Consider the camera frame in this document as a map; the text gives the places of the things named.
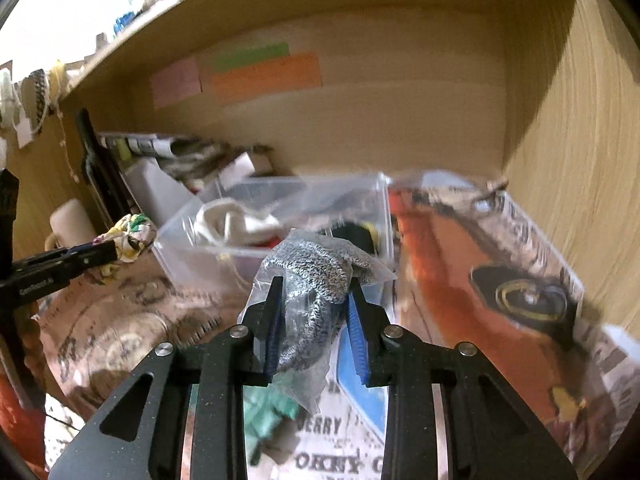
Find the green knit cloth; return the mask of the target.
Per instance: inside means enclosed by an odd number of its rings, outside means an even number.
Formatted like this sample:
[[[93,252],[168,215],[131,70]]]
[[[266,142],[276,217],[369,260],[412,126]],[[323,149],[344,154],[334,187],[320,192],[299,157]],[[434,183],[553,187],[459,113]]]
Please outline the green knit cloth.
[[[256,466],[262,444],[268,441],[284,420],[295,420],[299,405],[269,386],[243,388],[243,426],[247,463]]]

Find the floral fabric scrunchie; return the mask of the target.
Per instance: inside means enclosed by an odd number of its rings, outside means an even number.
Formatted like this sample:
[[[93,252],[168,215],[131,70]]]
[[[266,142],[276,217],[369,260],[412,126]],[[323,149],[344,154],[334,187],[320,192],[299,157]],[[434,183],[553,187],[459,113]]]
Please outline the floral fabric scrunchie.
[[[97,236],[93,244],[113,242],[116,260],[100,266],[102,281],[114,280],[119,269],[125,264],[134,263],[151,247],[156,237],[156,226],[145,214],[126,214],[107,232]]]

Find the beige cloth pouch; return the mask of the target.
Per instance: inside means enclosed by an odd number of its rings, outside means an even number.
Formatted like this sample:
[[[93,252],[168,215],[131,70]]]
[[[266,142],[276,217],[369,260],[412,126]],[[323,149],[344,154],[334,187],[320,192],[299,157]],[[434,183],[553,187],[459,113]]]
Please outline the beige cloth pouch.
[[[193,232],[217,247],[258,246],[280,237],[284,227],[272,214],[265,214],[234,200],[220,198],[205,203],[193,222]]]

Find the grey knit item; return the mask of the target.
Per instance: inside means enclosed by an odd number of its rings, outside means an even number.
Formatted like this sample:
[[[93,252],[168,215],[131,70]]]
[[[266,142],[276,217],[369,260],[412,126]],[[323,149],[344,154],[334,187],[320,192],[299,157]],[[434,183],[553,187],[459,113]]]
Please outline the grey knit item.
[[[326,388],[332,344],[346,321],[350,282],[356,278],[378,299],[395,274],[384,261],[349,240],[293,230],[262,259],[247,307],[267,299],[275,278],[283,280],[283,324],[274,388],[316,414]]]

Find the black pouch with chain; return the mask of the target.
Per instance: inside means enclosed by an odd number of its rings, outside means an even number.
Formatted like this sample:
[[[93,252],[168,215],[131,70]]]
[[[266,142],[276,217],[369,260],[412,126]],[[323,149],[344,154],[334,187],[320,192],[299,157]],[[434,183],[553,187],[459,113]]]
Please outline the black pouch with chain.
[[[351,221],[337,222],[330,227],[330,232],[333,237],[348,240],[369,255],[378,253],[376,232],[367,224]]]

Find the white mug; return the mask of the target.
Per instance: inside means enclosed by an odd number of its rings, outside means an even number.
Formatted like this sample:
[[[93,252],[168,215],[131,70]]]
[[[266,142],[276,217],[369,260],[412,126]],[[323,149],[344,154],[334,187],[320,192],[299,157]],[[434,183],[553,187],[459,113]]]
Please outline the white mug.
[[[51,233],[44,241],[44,250],[74,247],[91,243],[97,236],[84,206],[77,198],[68,200],[50,217]]]

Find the dark glass bottle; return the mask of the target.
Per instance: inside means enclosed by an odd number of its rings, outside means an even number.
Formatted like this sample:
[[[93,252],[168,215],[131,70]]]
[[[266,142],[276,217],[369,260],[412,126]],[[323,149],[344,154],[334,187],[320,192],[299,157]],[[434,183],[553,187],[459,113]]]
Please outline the dark glass bottle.
[[[138,208],[112,152],[100,144],[85,108],[76,115],[76,126],[85,150],[82,173],[92,189],[105,224],[110,228],[127,214],[138,212]]]

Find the blue plastic packet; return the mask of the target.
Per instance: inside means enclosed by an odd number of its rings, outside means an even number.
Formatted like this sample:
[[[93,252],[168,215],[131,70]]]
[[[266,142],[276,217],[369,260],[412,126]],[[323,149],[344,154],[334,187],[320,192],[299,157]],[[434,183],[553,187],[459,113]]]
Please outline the blue plastic packet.
[[[337,339],[335,361],[337,385],[348,397],[360,418],[381,441],[386,436],[388,392],[386,387],[368,388],[356,373],[347,328],[341,330]]]

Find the white plastic sheet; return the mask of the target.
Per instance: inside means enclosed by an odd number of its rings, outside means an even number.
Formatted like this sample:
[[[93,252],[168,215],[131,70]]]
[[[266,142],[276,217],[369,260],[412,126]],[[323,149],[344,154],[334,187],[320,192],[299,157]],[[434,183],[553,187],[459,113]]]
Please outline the white plastic sheet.
[[[152,159],[142,158],[124,171],[134,201],[158,228],[167,223],[194,194],[172,178]]]

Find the stack of papers and books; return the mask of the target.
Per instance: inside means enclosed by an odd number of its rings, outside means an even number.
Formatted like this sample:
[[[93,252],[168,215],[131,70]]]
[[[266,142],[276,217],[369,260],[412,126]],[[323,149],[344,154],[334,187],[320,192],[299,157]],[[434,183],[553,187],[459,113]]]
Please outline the stack of papers and books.
[[[236,146],[200,136],[99,132],[96,137],[122,168],[147,159],[192,192],[201,191],[241,155],[268,156],[272,152],[272,147],[265,144]]]

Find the orange fox print cloth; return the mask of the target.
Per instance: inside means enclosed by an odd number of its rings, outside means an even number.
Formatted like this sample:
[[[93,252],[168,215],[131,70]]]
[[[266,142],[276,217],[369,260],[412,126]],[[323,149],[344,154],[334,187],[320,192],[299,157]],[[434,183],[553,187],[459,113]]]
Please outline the orange fox print cloth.
[[[638,340],[585,311],[584,285],[503,181],[429,171],[390,182],[388,203],[403,326],[475,344],[580,478],[638,446]]]

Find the clear plastic storage bin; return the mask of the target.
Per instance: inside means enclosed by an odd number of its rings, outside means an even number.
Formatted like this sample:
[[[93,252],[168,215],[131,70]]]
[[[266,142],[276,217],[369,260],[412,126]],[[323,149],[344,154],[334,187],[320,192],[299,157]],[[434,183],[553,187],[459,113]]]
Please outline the clear plastic storage bin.
[[[228,190],[214,182],[160,228],[153,252],[174,286],[245,298],[292,229],[344,237],[355,229],[357,243],[369,235],[367,251],[394,266],[384,174],[251,178]]]

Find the pink paper label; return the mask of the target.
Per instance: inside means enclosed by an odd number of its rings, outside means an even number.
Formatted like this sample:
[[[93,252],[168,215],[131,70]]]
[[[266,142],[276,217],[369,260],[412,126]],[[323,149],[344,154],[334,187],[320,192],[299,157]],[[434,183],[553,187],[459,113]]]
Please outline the pink paper label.
[[[198,60],[182,58],[150,77],[153,106],[156,110],[176,104],[202,92]]]

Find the green paper label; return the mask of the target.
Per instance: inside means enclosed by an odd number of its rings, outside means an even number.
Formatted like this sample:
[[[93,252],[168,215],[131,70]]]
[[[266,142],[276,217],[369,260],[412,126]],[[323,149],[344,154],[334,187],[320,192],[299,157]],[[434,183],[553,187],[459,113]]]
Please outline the green paper label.
[[[209,58],[209,65],[215,73],[219,74],[270,61],[274,58],[286,58],[289,55],[290,47],[288,43],[280,41],[273,44],[263,44],[258,47],[242,47],[213,54]]]

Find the orange paper label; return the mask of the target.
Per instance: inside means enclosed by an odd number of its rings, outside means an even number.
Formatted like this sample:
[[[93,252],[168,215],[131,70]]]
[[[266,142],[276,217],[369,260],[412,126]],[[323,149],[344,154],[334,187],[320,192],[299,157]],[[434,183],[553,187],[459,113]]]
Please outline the orange paper label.
[[[319,88],[322,75],[318,55],[308,52],[215,74],[212,84],[216,100],[231,105],[270,94]]]

